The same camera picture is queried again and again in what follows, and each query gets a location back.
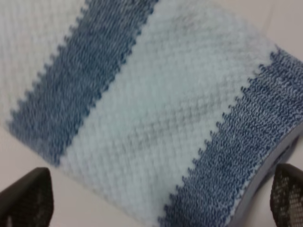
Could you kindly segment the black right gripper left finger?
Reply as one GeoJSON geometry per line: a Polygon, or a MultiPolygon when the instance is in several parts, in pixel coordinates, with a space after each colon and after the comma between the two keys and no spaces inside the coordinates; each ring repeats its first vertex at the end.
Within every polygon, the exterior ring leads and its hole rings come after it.
{"type": "Polygon", "coordinates": [[[2,227],[48,227],[54,199],[50,170],[37,167],[0,192],[2,227]]]}

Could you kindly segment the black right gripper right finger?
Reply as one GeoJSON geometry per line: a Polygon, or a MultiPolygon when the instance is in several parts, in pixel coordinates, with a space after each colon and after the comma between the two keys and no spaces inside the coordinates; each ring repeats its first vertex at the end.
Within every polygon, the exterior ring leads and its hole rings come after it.
{"type": "Polygon", "coordinates": [[[303,171],[291,164],[276,167],[270,209],[277,227],[303,225],[303,171]]]}

